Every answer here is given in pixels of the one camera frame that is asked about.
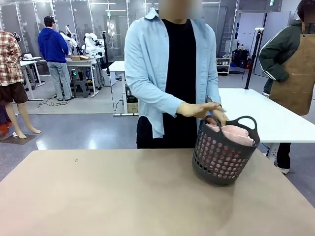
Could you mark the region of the person's left hand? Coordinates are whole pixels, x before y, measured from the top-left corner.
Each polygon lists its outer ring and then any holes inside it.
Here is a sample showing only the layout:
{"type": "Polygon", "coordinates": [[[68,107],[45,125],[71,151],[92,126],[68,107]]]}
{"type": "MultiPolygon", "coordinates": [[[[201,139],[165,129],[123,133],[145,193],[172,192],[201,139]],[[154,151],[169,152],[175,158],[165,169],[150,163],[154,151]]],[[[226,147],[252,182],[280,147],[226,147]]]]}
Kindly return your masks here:
{"type": "Polygon", "coordinates": [[[225,110],[220,108],[213,110],[212,114],[206,118],[206,121],[213,125],[218,125],[220,123],[221,126],[225,126],[229,119],[225,114],[225,110]]]}

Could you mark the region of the person's right hand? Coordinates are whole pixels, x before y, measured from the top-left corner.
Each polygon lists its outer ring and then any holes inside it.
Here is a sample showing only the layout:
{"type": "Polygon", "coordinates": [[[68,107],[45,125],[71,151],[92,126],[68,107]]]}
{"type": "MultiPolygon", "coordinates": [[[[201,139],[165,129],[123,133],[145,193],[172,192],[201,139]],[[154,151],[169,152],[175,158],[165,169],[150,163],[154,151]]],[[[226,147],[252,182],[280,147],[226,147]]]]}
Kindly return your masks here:
{"type": "Polygon", "coordinates": [[[182,102],[179,105],[176,114],[181,114],[185,117],[205,118],[208,113],[214,110],[225,112],[219,103],[208,102],[203,104],[190,104],[182,102]]]}

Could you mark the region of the person's right forearm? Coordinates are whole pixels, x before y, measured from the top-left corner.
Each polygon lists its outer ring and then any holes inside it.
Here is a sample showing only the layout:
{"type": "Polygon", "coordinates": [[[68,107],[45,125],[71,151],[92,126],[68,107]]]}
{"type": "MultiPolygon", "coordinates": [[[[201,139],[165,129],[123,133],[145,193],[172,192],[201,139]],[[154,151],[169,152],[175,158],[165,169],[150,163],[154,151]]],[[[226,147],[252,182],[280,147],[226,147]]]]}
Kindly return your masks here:
{"type": "Polygon", "coordinates": [[[149,79],[135,79],[129,80],[130,90],[134,96],[149,105],[152,105],[162,112],[175,116],[178,112],[179,106],[184,102],[183,100],[161,91],[149,79]]]}

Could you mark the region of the large white table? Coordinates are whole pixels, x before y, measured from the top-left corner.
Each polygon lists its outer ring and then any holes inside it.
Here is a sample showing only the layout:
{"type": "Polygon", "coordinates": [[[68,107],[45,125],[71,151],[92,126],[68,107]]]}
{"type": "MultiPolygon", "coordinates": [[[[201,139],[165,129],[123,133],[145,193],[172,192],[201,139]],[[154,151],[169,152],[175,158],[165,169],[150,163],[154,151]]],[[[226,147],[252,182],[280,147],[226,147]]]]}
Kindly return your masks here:
{"type": "Polygon", "coordinates": [[[230,120],[251,116],[257,122],[260,142],[274,162],[280,143],[315,143],[315,124],[253,89],[220,88],[221,103],[230,120]]]}

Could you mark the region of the wooden shoe shelf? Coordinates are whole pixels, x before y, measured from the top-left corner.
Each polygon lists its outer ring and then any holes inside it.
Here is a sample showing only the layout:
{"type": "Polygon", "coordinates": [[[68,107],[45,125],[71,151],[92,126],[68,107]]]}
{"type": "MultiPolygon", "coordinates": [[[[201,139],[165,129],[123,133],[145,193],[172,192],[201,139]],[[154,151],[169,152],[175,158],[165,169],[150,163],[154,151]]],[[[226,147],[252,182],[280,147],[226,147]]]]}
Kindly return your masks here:
{"type": "Polygon", "coordinates": [[[230,64],[231,64],[231,58],[225,57],[225,58],[217,58],[216,59],[217,64],[217,72],[220,76],[228,76],[230,71],[230,64]]]}

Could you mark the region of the black and blue tool bags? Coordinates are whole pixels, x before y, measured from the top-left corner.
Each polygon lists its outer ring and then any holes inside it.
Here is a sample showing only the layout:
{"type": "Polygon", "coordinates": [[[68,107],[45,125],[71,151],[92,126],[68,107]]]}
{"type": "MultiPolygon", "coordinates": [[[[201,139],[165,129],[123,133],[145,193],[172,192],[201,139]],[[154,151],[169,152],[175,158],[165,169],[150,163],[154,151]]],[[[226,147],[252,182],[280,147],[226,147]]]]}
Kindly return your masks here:
{"type": "Polygon", "coordinates": [[[236,49],[232,52],[232,63],[235,64],[236,67],[246,69],[248,64],[248,58],[249,58],[250,51],[242,50],[242,49],[236,49]]]}

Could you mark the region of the person in light blue shirt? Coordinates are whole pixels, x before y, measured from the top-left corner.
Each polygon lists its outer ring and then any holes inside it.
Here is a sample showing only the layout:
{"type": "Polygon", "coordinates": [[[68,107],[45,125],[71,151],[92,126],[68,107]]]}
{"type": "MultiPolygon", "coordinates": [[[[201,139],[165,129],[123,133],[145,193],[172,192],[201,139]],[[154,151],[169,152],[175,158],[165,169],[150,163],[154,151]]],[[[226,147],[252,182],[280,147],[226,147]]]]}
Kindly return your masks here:
{"type": "MultiPolygon", "coordinates": [[[[125,38],[128,87],[129,80],[149,79],[186,103],[207,103],[208,97],[221,104],[216,36],[201,13],[202,0],[159,0],[158,8],[130,25],[125,38]]],[[[202,118],[172,116],[141,100],[138,112],[139,149],[195,146],[202,118]]]]}

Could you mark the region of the white standing desk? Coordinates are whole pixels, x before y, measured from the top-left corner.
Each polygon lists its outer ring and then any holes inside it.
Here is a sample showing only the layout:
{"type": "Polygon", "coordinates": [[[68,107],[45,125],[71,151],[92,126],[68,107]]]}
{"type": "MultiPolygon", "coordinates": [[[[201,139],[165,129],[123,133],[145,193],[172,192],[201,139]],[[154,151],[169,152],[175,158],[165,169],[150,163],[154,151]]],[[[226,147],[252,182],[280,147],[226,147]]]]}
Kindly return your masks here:
{"type": "Polygon", "coordinates": [[[138,113],[135,114],[129,114],[127,112],[127,95],[131,95],[131,91],[128,88],[125,80],[125,62],[124,61],[115,61],[110,66],[110,75],[111,77],[114,77],[116,75],[120,75],[122,79],[122,86],[123,86],[123,107],[124,112],[123,113],[114,113],[113,116],[115,117],[127,117],[127,116],[138,116],[138,113]]]}

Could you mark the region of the grey step stool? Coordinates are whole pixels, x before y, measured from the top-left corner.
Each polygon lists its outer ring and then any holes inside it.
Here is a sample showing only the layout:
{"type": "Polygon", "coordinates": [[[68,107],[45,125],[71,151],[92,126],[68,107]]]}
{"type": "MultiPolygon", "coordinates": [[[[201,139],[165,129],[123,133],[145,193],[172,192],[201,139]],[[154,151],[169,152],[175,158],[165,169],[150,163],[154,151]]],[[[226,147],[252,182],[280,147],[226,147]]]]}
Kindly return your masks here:
{"type": "Polygon", "coordinates": [[[91,93],[87,83],[87,80],[72,80],[73,84],[73,96],[75,98],[82,97],[87,98],[91,93]]]}

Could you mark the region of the white desk holding robots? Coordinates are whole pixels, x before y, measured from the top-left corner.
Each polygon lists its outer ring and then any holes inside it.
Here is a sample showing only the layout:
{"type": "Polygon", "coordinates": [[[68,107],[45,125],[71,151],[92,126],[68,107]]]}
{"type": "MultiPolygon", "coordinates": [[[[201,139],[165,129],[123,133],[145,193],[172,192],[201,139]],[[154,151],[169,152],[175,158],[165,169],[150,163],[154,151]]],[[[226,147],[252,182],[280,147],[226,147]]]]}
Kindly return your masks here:
{"type": "Polygon", "coordinates": [[[56,96],[59,101],[69,101],[73,99],[72,97],[72,90],[71,90],[71,78],[69,74],[69,68],[72,67],[86,67],[90,69],[90,75],[92,78],[92,84],[94,93],[92,97],[94,97],[98,91],[95,88],[95,77],[92,68],[92,61],[72,61],[71,57],[66,58],[63,55],[63,58],[57,59],[49,59],[48,57],[45,59],[50,75],[53,79],[54,88],[56,91],[56,96]]]}

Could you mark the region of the person in blue hoodie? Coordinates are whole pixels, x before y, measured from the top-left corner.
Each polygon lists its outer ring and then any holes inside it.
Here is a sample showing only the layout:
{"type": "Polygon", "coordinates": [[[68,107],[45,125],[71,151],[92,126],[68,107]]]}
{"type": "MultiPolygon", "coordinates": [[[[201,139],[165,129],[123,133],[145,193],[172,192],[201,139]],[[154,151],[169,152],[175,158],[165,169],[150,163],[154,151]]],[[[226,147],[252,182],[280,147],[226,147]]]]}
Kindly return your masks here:
{"type": "Polygon", "coordinates": [[[57,100],[59,102],[73,99],[71,79],[66,64],[68,45],[62,35],[56,31],[56,23],[53,17],[44,18],[45,28],[38,35],[39,51],[54,82],[57,100]]]}

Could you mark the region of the white narrow desk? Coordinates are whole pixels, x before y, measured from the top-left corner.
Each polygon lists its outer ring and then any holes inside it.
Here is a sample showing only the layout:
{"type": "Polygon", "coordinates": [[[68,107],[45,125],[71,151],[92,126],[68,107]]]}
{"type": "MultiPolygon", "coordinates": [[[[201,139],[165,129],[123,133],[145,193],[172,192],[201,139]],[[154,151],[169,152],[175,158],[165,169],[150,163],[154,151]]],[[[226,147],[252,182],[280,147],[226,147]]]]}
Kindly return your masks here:
{"type": "Polygon", "coordinates": [[[29,101],[44,101],[43,98],[34,97],[32,85],[30,82],[30,79],[31,79],[32,82],[35,84],[34,85],[35,88],[41,87],[46,84],[46,82],[42,81],[40,78],[40,74],[37,68],[37,59],[40,59],[40,57],[35,57],[35,60],[25,59],[25,60],[20,61],[20,65],[21,65],[22,72],[24,75],[24,80],[28,88],[28,91],[30,93],[29,101]]]}

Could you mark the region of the orange and purple clothing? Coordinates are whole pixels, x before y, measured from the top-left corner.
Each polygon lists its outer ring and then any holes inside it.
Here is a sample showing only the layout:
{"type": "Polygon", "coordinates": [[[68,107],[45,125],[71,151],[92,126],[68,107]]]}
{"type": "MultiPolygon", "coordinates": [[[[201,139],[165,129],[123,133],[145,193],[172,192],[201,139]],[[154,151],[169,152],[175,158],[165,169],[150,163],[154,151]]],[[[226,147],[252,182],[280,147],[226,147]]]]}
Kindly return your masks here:
{"type": "Polygon", "coordinates": [[[0,135],[5,135],[11,125],[12,122],[6,112],[5,106],[0,105],[0,135]]]}

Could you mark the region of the mannequin in plaid shirt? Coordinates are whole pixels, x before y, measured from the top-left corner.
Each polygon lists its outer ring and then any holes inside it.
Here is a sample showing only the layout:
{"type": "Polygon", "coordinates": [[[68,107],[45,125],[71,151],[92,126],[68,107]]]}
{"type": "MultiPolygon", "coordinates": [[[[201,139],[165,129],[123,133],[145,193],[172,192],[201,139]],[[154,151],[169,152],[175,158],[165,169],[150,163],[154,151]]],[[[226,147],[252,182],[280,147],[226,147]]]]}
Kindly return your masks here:
{"type": "Polygon", "coordinates": [[[13,102],[17,104],[27,129],[36,134],[41,133],[41,131],[33,127],[25,107],[28,96],[23,86],[21,54],[20,46],[14,35],[0,29],[0,105],[5,107],[17,136],[20,139],[25,139],[26,135],[21,131],[15,116],[13,102]]]}

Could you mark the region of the dark mannequin base plate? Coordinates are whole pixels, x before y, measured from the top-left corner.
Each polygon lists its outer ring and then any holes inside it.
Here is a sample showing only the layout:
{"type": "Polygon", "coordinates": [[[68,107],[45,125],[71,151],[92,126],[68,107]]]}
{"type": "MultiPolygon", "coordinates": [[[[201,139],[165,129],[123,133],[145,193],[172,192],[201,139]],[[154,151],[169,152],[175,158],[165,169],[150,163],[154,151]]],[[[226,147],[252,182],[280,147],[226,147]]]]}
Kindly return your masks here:
{"type": "Polygon", "coordinates": [[[36,137],[37,137],[36,135],[27,135],[25,139],[20,139],[18,136],[14,137],[13,135],[11,135],[7,138],[1,139],[0,142],[7,144],[24,145],[36,137]]]}

